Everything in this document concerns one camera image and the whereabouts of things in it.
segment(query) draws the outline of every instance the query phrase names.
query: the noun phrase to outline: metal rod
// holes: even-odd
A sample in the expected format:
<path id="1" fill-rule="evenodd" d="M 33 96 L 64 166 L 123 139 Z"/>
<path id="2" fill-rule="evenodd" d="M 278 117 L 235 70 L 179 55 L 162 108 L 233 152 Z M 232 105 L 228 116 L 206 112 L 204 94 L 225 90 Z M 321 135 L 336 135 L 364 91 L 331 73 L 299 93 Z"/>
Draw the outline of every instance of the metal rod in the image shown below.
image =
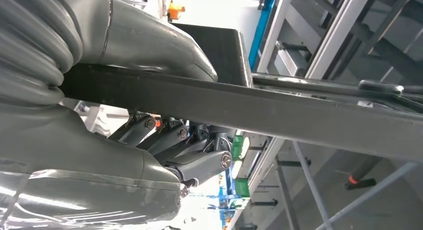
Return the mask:
<path id="1" fill-rule="evenodd" d="M 366 17 L 367 13 L 369 13 L 373 3 L 375 2 L 375 0 L 368 0 L 367 3 L 364 5 L 363 10 L 361 11 L 361 13 L 359 14 L 359 16 L 357 17 L 356 22 L 361 23 L 363 22 L 364 18 Z M 322 79 L 335 79 L 333 76 L 337 75 L 338 71 L 343 72 L 344 69 L 340 69 L 337 68 L 336 72 L 332 74 L 332 72 L 334 72 L 335 67 L 338 64 L 338 61 L 341 59 L 343 53 L 346 51 L 346 49 L 348 48 L 351 40 L 353 39 L 354 35 L 352 33 L 349 33 L 347 35 L 347 37 L 345 38 L 344 42 L 342 43 L 341 47 L 339 48 L 338 52 L 336 53 L 334 59 L 331 61 L 331 64 L 329 65 L 328 69 L 326 70 L 326 73 L 323 75 Z"/>
<path id="2" fill-rule="evenodd" d="M 322 40 L 321 47 L 310 64 L 306 78 L 313 76 L 321 79 L 323 77 L 366 2 L 367 0 L 344 0 L 339 11 L 336 11 L 336 16 Z"/>
<path id="3" fill-rule="evenodd" d="M 278 204 L 277 200 L 272 200 L 270 202 L 251 202 L 252 206 L 263 206 L 263 207 L 274 207 Z"/>
<path id="4" fill-rule="evenodd" d="M 316 184 L 314 183 L 313 177 L 311 176 L 310 170 L 308 169 L 308 164 L 304 159 L 304 155 L 301 152 L 300 146 L 295 141 L 292 141 L 292 145 L 294 146 L 295 152 L 297 153 L 298 159 L 301 162 L 301 166 L 303 167 L 305 178 L 307 179 L 308 185 L 310 186 L 314 200 L 317 203 L 317 208 L 319 209 L 320 215 L 322 216 L 325 228 L 327 230 L 332 230 L 333 228 L 329 222 L 328 214 L 326 212 L 325 205 L 323 204 L 322 197 L 320 196 L 319 191 L 317 190 Z"/>
<path id="5" fill-rule="evenodd" d="M 279 159 L 275 159 L 276 174 L 279 178 L 279 189 L 282 191 L 282 201 L 285 206 L 286 216 L 288 218 L 289 227 L 291 230 L 300 230 L 297 215 L 295 214 L 294 206 L 292 205 L 291 196 L 289 195 L 289 188 L 286 184 L 285 176 L 283 175 L 282 168 L 278 166 Z"/>
<path id="6" fill-rule="evenodd" d="M 406 163 L 403 166 L 401 166 L 399 169 L 397 169 L 395 172 L 393 172 L 391 175 L 387 176 L 385 179 L 383 179 L 380 183 L 378 183 L 376 186 L 374 186 L 372 189 L 367 191 L 365 194 L 361 195 L 359 198 L 354 200 L 352 203 L 347 205 L 345 208 L 337 212 L 335 215 L 333 215 L 329 221 L 333 223 L 334 221 L 342 218 L 345 214 L 349 213 L 352 209 L 363 203 L 364 201 L 368 200 L 369 198 L 373 197 L 375 194 L 380 192 L 382 189 L 386 188 L 391 183 L 395 182 L 397 179 L 408 173 L 411 169 L 413 169 L 417 164 L 415 163 Z M 323 230 L 324 225 L 320 225 L 316 230 Z"/>
<path id="7" fill-rule="evenodd" d="M 279 186 L 276 185 L 259 185 L 258 188 L 279 188 Z"/>
<path id="8" fill-rule="evenodd" d="M 279 37 L 280 30 L 282 29 L 283 22 L 285 21 L 285 16 L 290 3 L 291 0 L 279 0 L 275 17 L 273 19 L 272 26 L 270 27 L 269 35 L 267 36 L 267 41 L 264 45 L 260 62 L 258 63 L 257 72 L 259 73 L 266 72 L 273 50 L 275 49 L 277 38 Z"/>
<path id="9" fill-rule="evenodd" d="M 341 61 L 338 68 L 333 73 L 333 76 L 331 79 L 337 79 L 341 76 L 341 74 L 344 72 L 344 70 L 347 68 L 347 66 L 350 64 L 351 60 L 353 59 L 354 55 L 357 53 L 361 46 L 361 40 L 356 38 L 354 42 L 351 45 L 350 50 L 345 55 L 345 58 Z"/>
<path id="10" fill-rule="evenodd" d="M 301 163 L 298 161 L 278 161 L 278 166 L 301 167 Z"/>
<path id="11" fill-rule="evenodd" d="M 263 151 L 263 149 L 264 148 L 261 146 L 252 146 L 248 148 L 248 150 L 255 150 L 255 151 Z"/>

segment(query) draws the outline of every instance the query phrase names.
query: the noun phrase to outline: gray protective cover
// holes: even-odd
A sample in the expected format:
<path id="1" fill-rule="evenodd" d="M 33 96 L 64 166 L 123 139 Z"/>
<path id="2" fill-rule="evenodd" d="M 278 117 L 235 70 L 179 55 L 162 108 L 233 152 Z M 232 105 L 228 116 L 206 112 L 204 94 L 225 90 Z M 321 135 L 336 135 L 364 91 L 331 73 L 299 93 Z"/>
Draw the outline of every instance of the gray protective cover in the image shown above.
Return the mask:
<path id="1" fill-rule="evenodd" d="M 119 0 L 0 0 L 0 46 L 0 160 L 24 166 L 19 171 L 16 164 L 2 166 L 6 175 L 17 172 L 22 178 L 12 183 L 15 188 L 0 186 L 0 193 L 20 200 L 29 176 L 46 169 L 179 184 L 148 152 L 87 131 L 74 111 L 58 105 L 64 96 L 57 87 L 63 73 L 79 62 L 216 81 L 189 35 Z M 53 183 L 58 188 L 52 192 L 68 194 L 66 184 Z M 120 201 L 119 195 L 128 192 L 121 190 L 104 201 Z M 174 216 L 180 196 L 169 196 L 143 195 L 143 201 L 157 201 L 160 208 L 140 213 Z M 10 203 L 2 203 L 9 213 L 0 222 L 3 229 Z"/>

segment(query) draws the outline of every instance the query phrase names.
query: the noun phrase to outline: gray metal frame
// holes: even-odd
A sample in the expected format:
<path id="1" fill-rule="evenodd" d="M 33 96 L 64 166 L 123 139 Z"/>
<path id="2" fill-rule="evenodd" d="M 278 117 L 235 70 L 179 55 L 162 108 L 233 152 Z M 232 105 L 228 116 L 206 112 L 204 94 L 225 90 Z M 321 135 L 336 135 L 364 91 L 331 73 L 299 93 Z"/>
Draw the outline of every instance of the gray metal frame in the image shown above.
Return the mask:
<path id="1" fill-rule="evenodd" d="M 323 77 L 366 2 L 367 0 L 344 0 L 310 64 L 306 78 Z"/>
<path id="2" fill-rule="evenodd" d="M 282 200 L 286 209 L 286 216 L 288 218 L 289 227 L 291 230 L 300 230 L 298 225 L 297 216 L 295 214 L 294 207 L 292 206 L 291 196 L 289 195 L 288 185 L 286 184 L 285 177 L 283 175 L 282 167 L 279 166 L 279 159 L 276 156 L 275 164 L 276 166 L 276 175 L 279 178 L 279 189 L 282 191 Z"/>
<path id="3" fill-rule="evenodd" d="M 264 45 L 260 62 L 258 63 L 257 72 L 259 73 L 267 72 L 267 66 L 269 65 L 270 57 L 272 55 L 273 50 L 275 49 L 276 41 L 279 36 L 279 32 L 282 29 L 283 22 L 285 21 L 285 16 L 288 12 L 290 3 L 291 0 L 279 0 L 276 9 L 276 14 L 273 19 L 273 23 L 270 27 L 269 36 L 267 37 L 267 41 Z"/>

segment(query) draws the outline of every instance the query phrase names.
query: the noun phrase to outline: industrial equipment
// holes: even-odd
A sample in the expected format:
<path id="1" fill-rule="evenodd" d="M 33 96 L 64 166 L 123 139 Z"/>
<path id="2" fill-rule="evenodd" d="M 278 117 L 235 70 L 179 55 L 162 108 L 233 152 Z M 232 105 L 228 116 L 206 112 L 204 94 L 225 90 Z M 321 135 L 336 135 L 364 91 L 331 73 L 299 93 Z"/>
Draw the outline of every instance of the industrial equipment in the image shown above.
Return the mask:
<path id="1" fill-rule="evenodd" d="M 237 77 L 227 77 L 178 28 L 195 36 L 195 26 L 119 0 L 0 0 L 0 16 L 3 229 L 171 220 L 189 187 L 231 165 L 235 128 L 423 161 L 415 87 L 252 75 L 239 33 L 222 30 L 237 46 L 227 70 Z M 105 138 L 58 105 L 65 96 L 126 108 L 130 118 Z"/>

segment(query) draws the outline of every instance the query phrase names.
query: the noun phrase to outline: machine part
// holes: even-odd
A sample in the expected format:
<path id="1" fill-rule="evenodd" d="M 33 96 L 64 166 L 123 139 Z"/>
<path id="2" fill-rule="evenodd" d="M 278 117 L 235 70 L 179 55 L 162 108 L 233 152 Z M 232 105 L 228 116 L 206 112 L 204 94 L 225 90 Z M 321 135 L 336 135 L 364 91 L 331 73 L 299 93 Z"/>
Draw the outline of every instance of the machine part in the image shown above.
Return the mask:
<path id="1" fill-rule="evenodd" d="M 300 230 L 298 225 L 297 215 L 295 214 L 294 206 L 292 205 L 291 196 L 289 195 L 289 188 L 286 184 L 282 168 L 279 166 L 279 159 L 275 158 L 276 175 L 278 176 L 279 189 L 282 191 L 282 200 L 285 206 L 286 217 L 288 218 L 289 227 L 291 230 Z"/>
<path id="2" fill-rule="evenodd" d="M 156 126 L 156 120 L 151 116 L 139 119 L 134 114 L 129 116 L 128 122 L 117 129 L 109 139 L 137 146 Z"/>
<path id="3" fill-rule="evenodd" d="M 367 191 L 365 194 L 361 195 L 359 198 L 355 199 L 352 203 L 348 204 L 345 208 L 337 212 L 335 215 L 333 215 L 329 221 L 331 223 L 335 222 L 336 220 L 342 218 L 345 214 L 349 213 L 351 210 L 356 208 L 358 205 L 363 203 L 364 201 L 368 200 L 369 198 L 373 197 L 375 194 L 380 192 L 382 189 L 389 186 L 391 183 L 395 182 L 397 179 L 408 173 L 410 170 L 412 170 L 417 164 L 415 163 L 406 163 L 395 172 L 393 172 L 391 175 L 387 176 L 385 179 L 383 179 L 380 183 L 378 183 L 376 186 L 374 186 L 372 189 Z M 323 230 L 325 228 L 324 225 L 320 225 L 316 230 Z"/>
<path id="4" fill-rule="evenodd" d="M 374 80 L 361 80 L 358 84 L 359 89 L 382 92 L 387 94 L 401 95 L 404 91 L 404 87 L 396 84 L 389 84 L 378 82 Z"/>
<path id="5" fill-rule="evenodd" d="M 352 177 L 350 176 L 348 179 L 348 182 L 346 182 L 344 184 L 344 187 L 346 190 L 354 190 L 354 189 L 363 189 L 363 188 L 368 188 L 368 187 L 372 187 L 374 185 L 376 185 L 376 180 L 375 179 L 362 179 L 360 181 L 355 181 L 352 179 Z"/>
<path id="6" fill-rule="evenodd" d="M 181 126 L 178 131 L 178 136 L 180 140 L 185 140 L 188 137 L 188 128 L 186 126 Z"/>
<path id="7" fill-rule="evenodd" d="M 300 150 L 300 146 L 297 142 L 292 141 L 292 145 L 294 146 L 295 152 L 298 155 L 298 159 L 300 160 L 301 166 L 303 167 L 305 178 L 307 179 L 308 185 L 310 186 L 311 193 L 313 194 L 314 200 L 316 201 L 317 208 L 319 209 L 320 215 L 323 219 L 323 224 L 327 230 L 332 230 L 332 225 L 329 222 L 328 214 L 326 212 L 326 208 L 323 204 L 322 197 L 320 196 L 319 191 L 317 190 L 316 184 L 314 183 L 313 176 L 308 169 L 308 165 L 304 159 L 304 156 Z"/>
<path id="8" fill-rule="evenodd" d="M 342 3 L 343 0 L 329 0 L 334 6 L 339 7 L 339 4 Z M 329 24 L 331 23 L 332 15 L 325 10 L 323 12 L 323 16 L 319 22 L 320 27 L 327 29 Z"/>
<path id="9" fill-rule="evenodd" d="M 241 32 L 192 24 L 172 25 L 188 33 L 198 43 L 219 76 L 219 83 L 252 87 L 248 54 Z"/>
<path id="10" fill-rule="evenodd" d="M 155 118 L 151 117 L 151 118 L 148 118 L 146 120 L 145 127 L 147 129 L 152 130 L 152 129 L 154 129 L 155 126 L 156 126 L 156 119 Z"/>
<path id="11" fill-rule="evenodd" d="M 304 76 L 307 65 L 303 55 L 295 49 L 281 49 L 275 59 L 275 66 L 281 75 Z"/>
<path id="12" fill-rule="evenodd" d="M 362 178 L 364 178 L 381 160 L 382 158 L 378 156 L 367 156 L 366 159 L 361 162 L 349 176 L 348 181 L 344 185 L 345 189 L 352 190 L 374 186 L 376 184 L 376 180 L 363 180 Z"/>
<path id="13" fill-rule="evenodd" d="M 273 199 L 270 202 L 251 202 L 251 206 L 264 206 L 264 207 L 275 207 L 278 204 L 278 200 Z"/>
<path id="14" fill-rule="evenodd" d="M 336 9 L 327 0 L 325 2 Z M 344 0 L 339 11 L 332 13 L 326 9 L 335 18 L 321 42 L 321 47 L 312 58 L 313 61 L 310 63 L 306 78 L 313 76 L 313 78 L 321 79 L 323 77 L 366 2 L 367 0 Z"/>
<path id="15" fill-rule="evenodd" d="M 353 36 L 351 34 L 348 34 L 347 38 L 348 37 L 351 37 L 351 39 L 352 39 Z M 341 63 L 339 64 L 339 66 L 335 70 L 335 72 L 332 74 L 331 79 L 338 79 L 341 76 L 341 74 L 344 72 L 344 70 L 350 64 L 351 60 L 353 59 L 353 57 L 355 56 L 357 51 L 360 49 L 361 43 L 362 42 L 361 42 L 360 39 L 355 38 L 354 42 L 351 44 L 350 50 L 348 50 L 348 52 L 345 54 L 344 59 L 341 61 Z"/>
<path id="16" fill-rule="evenodd" d="M 199 140 L 199 141 L 197 141 L 193 144 L 186 144 L 184 146 L 184 149 L 181 150 L 181 152 L 179 152 L 175 157 L 179 157 L 179 156 L 182 156 L 182 155 L 187 154 L 187 153 L 202 150 L 204 148 L 204 146 L 206 145 L 206 141 L 207 141 L 207 139 L 202 139 L 202 140 Z"/>
<path id="17" fill-rule="evenodd" d="M 11 164 L 21 163 L 2 160 L 0 168 Z M 107 229 L 110 222 L 142 227 L 170 221 L 187 191 L 181 183 L 53 169 L 0 171 L 0 181 L 0 225 L 9 230 Z"/>
<path id="18" fill-rule="evenodd" d="M 181 138 L 181 132 L 186 131 L 188 134 L 188 129 L 186 126 L 176 126 L 172 129 L 161 129 L 148 136 L 143 142 L 137 145 L 137 148 L 144 149 L 151 153 L 153 156 L 157 155 L 168 148 L 176 145 L 182 140 L 186 139 L 187 136 Z"/>
<path id="19" fill-rule="evenodd" d="M 307 165 L 311 165 L 311 161 L 305 157 L 305 161 L 307 161 Z M 277 161 L 278 166 L 284 166 L 284 167 L 301 167 L 301 163 L 299 161 Z"/>
<path id="20" fill-rule="evenodd" d="M 404 96 L 358 90 L 354 86 L 327 83 L 319 85 L 313 84 L 318 83 L 316 81 L 292 77 L 277 77 L 273 82 L 277 82 L 282 89 L 284 86 L 289 86 L 291 89 L 310 88 L 334 94 L 352 93 L 386 103 L 395 103 L 398 106 L 409 104 L 416 110 L 422 106 L 407 100 Z M 158 73 L 143 72 L 134 76 L 131 70 L 101 65 L 76 65 L 66 74 L 61 89 L 68 97 L 76 99 L 103 101 L 108 105 L 136 108 L 147 113 L 173 114 L 196 122 L 280 136 L 336 149 L 423 162 L 423 152 L 419 147 L 423 146 L 421 137 L 423 117 L 419 114 L 367 108 Z M 143 94 L 146 92 L 156 94 L 154 96 Z M 121 98 L 127 94 L 131 94 L 132 99 L 138 101 Z M 212 100 L 224 101 L 225 108 L 213 104 Z M 260 118 L 245 121 L 250 116 Z M 311 121 L 314 127 L 322 128 L 324 131 L 310 129 Z M 374 138 L 381 138 L 384 141 L 374 141 Z"/>
<path id="21" fill-rule="evenodd" d="M 89 133 L 76 113 L 55 104 L 62 73 L 78 62 L 216 80 L 192 38 L 119 0 L 0 0 L 0 15 L 1 157 L 34 170 L 179 182 L 147 152 Z"/>
<path id="22" fill-rule="evenodd" d="M 275 49 L 276 41 L 279 37 L 279 32 L 282 29 L 283 22 L 285 21 L 286 13 L 290 6 L 291 0 L 279 0 L 275 17 L 269 30 L 269 36 L 267 37 L 266 44 L 264 45 L 260 62 L 258 63 L 257 72 L 266 73 L 267 66 L 273 50 Z"/>
<path id="23" fill-rule="evenodd" d="M 227 151 L 197 152 L 170 159 L 167 165 L 175 167 L 181 173 L 182 180 L 196 179 L 199 185 L 225 170 L 222 159 L 226 155 L 232 161 L 230 152 Z"/>
<path id="24" fill-rule="evenodd" d="M 272 185 L 259 185 L 258 188 L 280 188 L 280 186 L 272 186 Z"/>
<path id="25" fill-rule="evenodd" d="M 229 154 L 224 154 L 222 156 L 222 167 L 224 169 L 229 168 L 229 166 L 232 164 L 232 156 Z"/>

